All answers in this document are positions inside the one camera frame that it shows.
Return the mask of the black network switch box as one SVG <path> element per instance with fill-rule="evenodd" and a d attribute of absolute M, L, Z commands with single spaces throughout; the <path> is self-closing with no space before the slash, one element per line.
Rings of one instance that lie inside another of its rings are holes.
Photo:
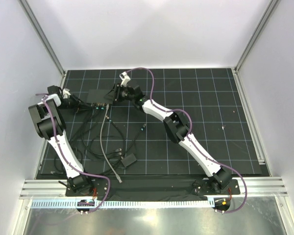
<path fill-rule="evenodd" d="M 107 89 L 90 89 L 87 95 L 87 103 L 112 104 L 104 98 L 110 90 Z"/>

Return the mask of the black ethernet cable pulled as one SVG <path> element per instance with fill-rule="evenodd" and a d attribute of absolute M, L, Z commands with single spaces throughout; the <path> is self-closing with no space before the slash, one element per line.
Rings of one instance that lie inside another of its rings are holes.
<path fill-rule="evenodd" d="M 76 145 L 77 139 L 85 126 L 89 126 L 89 118 L 94 113 L 94 107 L 81 107 L 79 109 L 64 109 L 61 114 L 66 124 L 66 134 L 70 145 Z"/>

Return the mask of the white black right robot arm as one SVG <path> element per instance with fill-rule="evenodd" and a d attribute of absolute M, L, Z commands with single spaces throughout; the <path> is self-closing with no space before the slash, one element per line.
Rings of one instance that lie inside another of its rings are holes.
<path fill-rule="evenodd" d="M 115 84 L 104 97 L 112 102 L 128 100 L 141 112 L 162 121 L 168 138 L 183 147 L 199 163 L 209 179 L 212 191 L 217 194 L 229 191 L 231 168 L 212 158 L 196 140 L 192 133 L 192 120 L 187 112 L 170 110 L 158 104 L 152 97 L 144 95 L 138 85 Z"/>

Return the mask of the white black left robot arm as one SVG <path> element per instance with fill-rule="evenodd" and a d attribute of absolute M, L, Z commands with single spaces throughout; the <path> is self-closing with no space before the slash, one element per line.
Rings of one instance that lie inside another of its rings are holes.
<path fill-rule="evenodd" d="M 68 104 L 70 93 L 58 86 L 49 86 L 47 91 L 42 94 L 42 101 L 28 108 L 33 125 L 39 137 L 47 140 L 57 153 L 65 169 L 67 189 L 88 196 L 92 194 L 94 184 L 85 175 L 82 164 L 69 144 L 66 124 L 59 111 L 61 106 Z"/>

